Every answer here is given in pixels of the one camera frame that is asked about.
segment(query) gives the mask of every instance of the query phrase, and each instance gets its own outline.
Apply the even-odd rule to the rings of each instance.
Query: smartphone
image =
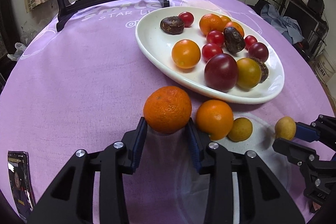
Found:
[[[8,174],[17,211],[23,222],[27,223],[35,206],[27,152],[8,151]]]

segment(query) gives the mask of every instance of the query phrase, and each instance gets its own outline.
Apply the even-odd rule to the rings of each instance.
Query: orange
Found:
[[[213,30],[223,32],[224,27],[225,24],[221,18],[214,14],[206,14],[202,16],[201,20],[199,21],[199,28],[204,35],[207,35],[208,32]]]
[[[176,86],[164,86],[147,98],[143,116],[155,131],[171,134],[185,127],[191,110],[187,92]]]
[[[232,129],[232,109],[223,101],[206,101],[197,110],[196,125],[199,130],[208,133],[212,141],[218,141]]]
[[[224,22],[224,26],[231,21],[231,19],[227,16],[219,16],[221,20]]]
[[[237,29],[237,31],[241,34],[241,36],[244,38],[245,33],[244,33],[244,29],[241,25],[239,25],[237,22],[228,22],[225,27],[234,27]]]

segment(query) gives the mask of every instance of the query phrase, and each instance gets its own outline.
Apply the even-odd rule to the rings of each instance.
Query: dark red tomato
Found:
[[[178,17],[184,22],[185,27],[190,27],[194,22],[194,16],[189,12],[182,12]]]
[[[245,37],[244,40],[245,40],[245,49],[247,50],[252,44],[258,42],[258,40],[253,35],[248,35],[247,37]]]
[[[268,59],[268,49],[265,44],[257,42],[249,47],[249,56],[255,57],[265,63]]]
[[[214,43],[218,46],[223,46],[225,42],[224,34],[220,31],[213,30],[207,34],[207,43]]]
[[[205,62],[208,62],[210,58],[220,53],[223,53],[222,48],[213,43],[205,44],[202,48],[202,57]]]
[[[212,57],[204,68],[204,79],[208,87],[226,92],[238,81],[236,60],[229,54],[217,54]]]

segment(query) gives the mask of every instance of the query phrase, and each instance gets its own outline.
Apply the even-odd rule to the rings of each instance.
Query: clothing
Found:
[[[302,32],[297,21],[290,17],[281,17],[274,6],[265,4],[261,10],[261,17],[279,31],[290,44],[293,45],[303,41]]]

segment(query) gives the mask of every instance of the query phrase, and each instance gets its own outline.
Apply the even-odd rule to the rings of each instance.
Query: white plate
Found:
[[[194,15],[194,23],[191,27],[184,28],[182,34],[170,35],[160,28],[160,22],[163,18],[177,16],[184,11],[191,12]],[[253,35],[268,48],[269,58],[266,61],[266,65],[269,69],[269,77],[265,82],[258,84],[248,91],[241,90],[235,86],[228,92],[221,92],[205,85],[204,67],[206,63],[202,58],[197,66],[191,70],[182,70],[175,65],[171,58],[171,50],[176,42],[182,39],[190,39],[195,41],[200,49],[205,45],[206,40],[199,29],[199,21],[203,15],[209,13],[221,15],[217,12],[196,7],[168,7],[150,12],[139,21],[135,31],[142,53],[169,78],[197,93],[211,98],[240,104],[261,104],[276,97],[281,92],[285,82],[284,69],[278,55],[257,32],[234,18],[232,20],[238,22],[243,27],[246,36]],[[223,50],[225,53],[229,53],[225,47]],[[247,50],[244,49],[232,56],[237,61],[243,57],[247,57]]]

